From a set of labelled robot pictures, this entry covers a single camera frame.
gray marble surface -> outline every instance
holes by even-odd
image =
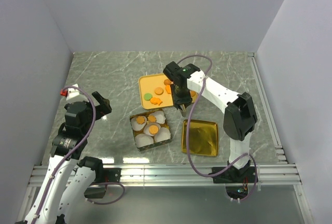
[[[201,53],[213,60],[209,76],[225,87],[239,93],[249,92],[254,100],[258,123],[253,132],[250,148],[259,163],[276,163],[273,140],[269,131],[256,81],[245,52],[78,52],[67,78],[67,85],[78,83],[88,93],[99,91],[110,100],[113,109],[107,119],[96,122],[88,138],[81,158],[93,156],[104,162],[121,163],[186,163],[187,155],[181,152],[182,125],[185,118],[174,107],[164,108],[172,142],[170,144],[139,152],[136,149],[129,117],[143,113],[138,80],[141,76],[162,73],[171,61],[178,61],[188,54]],[[204,58],[190,58],[183,65],[193,63],[205,70],[208,62]],[[43,158],[48,163],[51,142],[64,121],[65,99],[60,100],[53,128]],[[223,130],[223,114],[216,106],[202,99],[193,115],[194,119],[217,122],[219,126],[218,157],[192,156],[195,163],[226,163],[229,157],[230,141]]]

empty gold tray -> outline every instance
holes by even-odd
[[[188,120],[183,121],[181,150],[187,153],[186,131]],[[190,122],[189,146],[190,154],[211,156],[218,155],[218,125],[215,122],[194,120]]]

cable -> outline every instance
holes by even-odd
[[[212,67],[212,60],[210,57],[207,57],[205,55],[202,55],[202,54],[192,54],[192,55],[188,55],[186,57],[183,57],[181,60],[179,60],[177,62],[177,64],[179,64],[180,62],[182,62],[183,60],[187,59],[187,58],[191,58],[191,57],[203,57],[203,58],[206,58],[207,60],[209,60],[210,62],[210,65],[209,67],[207,68],[207,70],[204,72],[205,75],[208,74],[208,72],[210,71],[211,67]],[[257,179],[258,179],[258,176],[257,176],[257,165],[256,165],[256,161],[254,159],[254,157],[251,155],[251,154],[248,154],[248,153],[245,153],[245,154],[242,154],[240,155],[238,158],[236,158],[233,162],[231,162],[228,166],[226,166],[223,170],[215,173],[215,174],[202,174],[201,172],[198,171],[198,169],[195,167],[195,165],[193,164],[192,162],[192,159],[190,157],[190,149],[189,149],[189,130],[190,130],[190,122],[191,122],[191,117],[192,117],[192,113],[193,113],[193,110],[195,109],[201,95],[203,94],[203,91],[205,89],[205,86],[206,86],[206,76],[203,78],[203,86],[202,86],[202,89],[201,91],[199,92],[198,96],[197,96],[197,99],[196,101],[194,102],[190,112],[189,112],[189,116],[188,116],[188,123],[187,123],[187,131],[186,131],[186,147],[187,147],[187,156],[188,156],[188,160],[189,160],[189,163],[192,167],[192,169],[200,176],[203,176],[203,177],[215,177],[215,176],[218,176],[220,174],[222,174],[223,172],[227,171],[229,168],[231,168],[237,161],[239,161],[241,158],[245,157],[245,156],[250,156],[251,159],[253,160],[254,162],[254,167],[255,167],[255,181],[254,181],[254,185],[253,185],[253,188],[251,189],[251,191],[248,193],[248,195],[241,199],[240,201],[243,201],[245,199],[247,199],[254,191],[254,189],[256,188],[256,183],[257,183]]]
[[[82,140],[81,140],[81,141],[80,141],[80,142],[79,142],[79,143],[78,143],[78,144],[77,144],[77,145],[76,145],[76,146],[75,146],[70,152],[68,152],[68,154],[65,155],[65,156],[63,157],[63,159],[61,159],[61,161],[58,163],[58,165],[54,168],[54,170],[53,170],[53,172],[52,172],[52,174],[51,174],[51,175],[53,176],[53,178],[48,179],[48,182],[47,182],[47,184],[46,184],[46,187],[45,187],[44,193],[43,193],[43,195],[41,196],[41,200],[40,200],[39,206],[38,206],[37,211],[36,211],[36,213],[35,213],[35,216],[36,216],[36,217],[32,220],[31,224],[35,224],[35,223],[36,223],[37,218],[38,218],[38,216],[40,215],[40,212],[42,211],[43,204],[45,203],[45,199],[46,199],[47,193],[48,193],[48,191],[49,191],[49,189],[50,189],[50,187],[51,187],[52,180],[54,180],[54,178],[55,178],[55,176],[56,176],[56,174],[57,174],[57,172],[58,172],[60,166],[63,164],[63,162],[64,162],[67,158],[69,158],[69,157],[75,152],[75,150],[77,150],[77,149],[78,149],[78,148],[84,143],[84,141],[85,141],[85,140],[88,138],[88,136],[90,135],[90,133],[91,133],[91,131],[92,131],[92,128],[93,128],[93,126],[94,126],[94,123],[95,123],[96,112],[95,112],[95,106],[94,106],[94,103],[93,103],[92,98],[91,98],[91,97],[90,97],[85,91],[83,91],[81,88],[78,88],[78,87],[75,87],[75,86],[65,86],[62,90],[66,90],[66,89],[68,89],[68,88],[76,89],[76,90],[80,91],[82,94],[84,94],[84,96],[86,96],[86,97],[88,98],[88,100],[89,100],[89,102],[90,102],[90,104],[91,104],[91,106],[92,106],[92,112],[93,112],[91,126],[90,126],[90,128],[89,128],[87,134],[82,138]]]
[[[115,203],[115,202],[119,201],[124,196],[125,191],[126,191],[124,185],[122,185],[120,183],[106,182],[106,183],[99,183],[99,184],[92,184],[92,185],[119,185],[123,189],[122,194],[117,199],[115,199],[113,201],[110,201],[110,202],[95,202],[91,199],[86,199],[88,202],[91,202],[91,203],[96,204],[96,205],[109,205],[109,204]]]

marble table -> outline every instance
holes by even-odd
[[[256,86],[250,60],[245,52],[77,52],[67,78],[67,85],[78,83],[92,93],[100,94],[110,100],[113,109],[107,118],[96,122],[82,152],[84,156],[103,159],[104,163],[186,163],[187,155],[181,152],[181,136],[184,117],[174,107],[164,108],[172,134],[172,142],[139,152],[135,146],[129,117],[143,113],[138,80],[141,76],[162,73],[171,61],[201,53],[213,60],[209,76],[231,90],[247,91],[253,97],[258,122],[251,138],[251,153],[259,163],[278,162],[274,143]],[[184,62],[193,63],[205,70],[208,62],[204,58],[190,58]],[[64,121],[65,99],[60,100],[54,120],[43,164],[48,163],[51,142]],[[192,156],[194,163],[226,163],[229,157],[229,137],[223,130],[223,114],[216,106],[202,99],[193,115],[194,119],[217,122],[219,126],[218,157]]]

gray floor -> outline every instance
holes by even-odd
[[[109,188],[100,202],[120,195]],[[130,187],[124,197],[107,206],[82,199],[73,210],[71,224],[169,223],[304,223],[293,186],[265,186],[242,202],[230,203],[225,187]]]
[[[75,53],[67,78],[67,85],[78,83],[88,93],[99,91],[110,100],[113,112],[106,120],[96,122],[88,138],[82,156],[102,158],[104,162],[149,162],[155,164],[185,163],[186,154],[181,152],[182,124],[185,118],[174,107],[164,108],[171,133],[172,142],[151,150],[137,151],[131,131],[129,117],[143,113],[141,107],[138,79],[141,76],[161,73],[171,61],[193,53],[209,55],[214,64],[210,77],[233,91],[247,91],[253,97],[258,123],[251,138],[251,153],[259,163],[276,163],[274,143],[269,131],[266,115],[259,97],[256,81],[245,52],[78,52]],[[208,62],[203,58],[188,59],[202,70]],[[43,164],[48,162],[51,142],[64,121],[64,98],[59,109],[44,155]],[[219,125],[219,156],[193,156],[195,163],[226,163],[229,157],[230,142],[225,135],[223,114],[209,101],[202,99],[193,115],[194,119],[214,121]]]

